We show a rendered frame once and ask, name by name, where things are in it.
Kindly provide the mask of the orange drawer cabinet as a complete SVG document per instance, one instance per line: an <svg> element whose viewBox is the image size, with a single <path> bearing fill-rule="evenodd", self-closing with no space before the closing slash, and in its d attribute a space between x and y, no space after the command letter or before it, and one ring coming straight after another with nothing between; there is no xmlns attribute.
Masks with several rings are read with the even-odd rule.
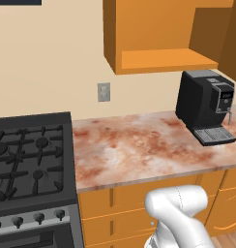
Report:
<svg viewBox="0 0 236 248"><path fill-rule="evenodd" d="M236 169L227 170L205 227L211 236L236 233L223 228L236 222Z"/></svg>

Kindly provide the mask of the dark orange corner cabinet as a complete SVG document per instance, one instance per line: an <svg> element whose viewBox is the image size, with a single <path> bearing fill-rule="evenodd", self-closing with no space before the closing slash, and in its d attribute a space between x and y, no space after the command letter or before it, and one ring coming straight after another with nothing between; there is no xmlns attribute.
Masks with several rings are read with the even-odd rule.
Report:
<svg viewBox="0 0 236 248"><path fill-rule="evenodd" d="M234 0L226 37L224 40L219 70L236 81L236 0Z"/></svg>

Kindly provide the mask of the black coffee machine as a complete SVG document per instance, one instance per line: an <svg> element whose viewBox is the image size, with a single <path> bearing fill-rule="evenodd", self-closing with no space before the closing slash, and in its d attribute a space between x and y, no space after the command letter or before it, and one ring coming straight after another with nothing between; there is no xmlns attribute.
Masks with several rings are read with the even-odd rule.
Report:
<svg viewBox="0 0 236 248"><path fill-rule="evenodd" d="M184 71L176 116L203 146L232 143L236 138L222 122L232 115L234 93L235 84L211 70Z"/></svg>

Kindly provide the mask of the black gas stove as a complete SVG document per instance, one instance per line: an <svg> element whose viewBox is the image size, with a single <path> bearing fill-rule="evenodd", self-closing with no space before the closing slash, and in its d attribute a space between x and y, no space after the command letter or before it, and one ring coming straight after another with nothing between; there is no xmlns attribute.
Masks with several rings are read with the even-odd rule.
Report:
<svg viewBox="0 0 236 248"><path fill-rule="evenodd" d="M0 248L84 248L68 112L0 118L0 222Z"/></svg>

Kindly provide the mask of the dark range hood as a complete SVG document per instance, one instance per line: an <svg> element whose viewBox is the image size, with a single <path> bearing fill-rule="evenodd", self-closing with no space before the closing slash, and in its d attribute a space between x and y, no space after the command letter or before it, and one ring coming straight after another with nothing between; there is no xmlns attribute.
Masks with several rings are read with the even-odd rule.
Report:
<svg viewBox="0 0 236 248"><path fill-rule="evenodd" d="M41 5L42 0L0 0L0 5Z"/></svg>

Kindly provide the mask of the grey wall socket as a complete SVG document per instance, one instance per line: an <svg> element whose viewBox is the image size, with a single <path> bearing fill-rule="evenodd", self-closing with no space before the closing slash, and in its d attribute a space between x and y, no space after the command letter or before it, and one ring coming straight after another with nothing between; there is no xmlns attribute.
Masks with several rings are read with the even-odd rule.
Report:
<svg viewBox="0 0 236 248"><path fill-rule="evenodd" d="M109 102L110 101L110 83L99 83L98 84L98 101Z"/></svg>

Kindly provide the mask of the orange wall cabinet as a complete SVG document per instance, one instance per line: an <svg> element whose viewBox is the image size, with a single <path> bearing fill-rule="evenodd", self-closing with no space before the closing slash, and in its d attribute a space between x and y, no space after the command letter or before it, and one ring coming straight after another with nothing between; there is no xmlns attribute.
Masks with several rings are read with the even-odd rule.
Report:
<svg viewBox="0 0 236 248"><path fill-rule="evenodd" d="M236 0L103 0L103 53L117 75L216 69Z"/></svg>

